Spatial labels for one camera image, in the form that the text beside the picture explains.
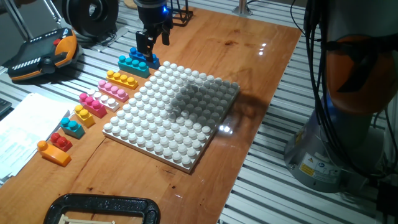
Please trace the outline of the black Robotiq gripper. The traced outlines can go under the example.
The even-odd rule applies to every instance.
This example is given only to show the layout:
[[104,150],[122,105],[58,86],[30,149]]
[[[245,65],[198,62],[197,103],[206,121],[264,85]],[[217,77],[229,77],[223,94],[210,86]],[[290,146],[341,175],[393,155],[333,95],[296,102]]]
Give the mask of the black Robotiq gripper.
[[149,34],[162,34],[162,43],[170,45],[172,16],[167,8],[168,0],[134,0],[144,30],[136,32],[137,51],[147,61],[153,61],[153,40]]

